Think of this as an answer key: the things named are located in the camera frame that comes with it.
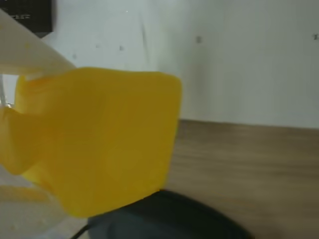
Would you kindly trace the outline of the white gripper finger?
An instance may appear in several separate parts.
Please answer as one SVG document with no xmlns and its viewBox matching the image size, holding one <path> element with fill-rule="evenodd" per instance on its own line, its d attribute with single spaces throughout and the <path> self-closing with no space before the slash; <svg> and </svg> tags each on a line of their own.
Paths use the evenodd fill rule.
<svg viewBox="0 0 319 239">
<path fill-rule="evenodd" d="M 57 199 L 44 189 L 0 172 L 0 237 L 37 239 L 67 218 Z"/>
<path fill-rule="evenodd" d="M 0 73 L 57 75 L 75 66 L 11 16 L 0 11 Z"/>
</svg>

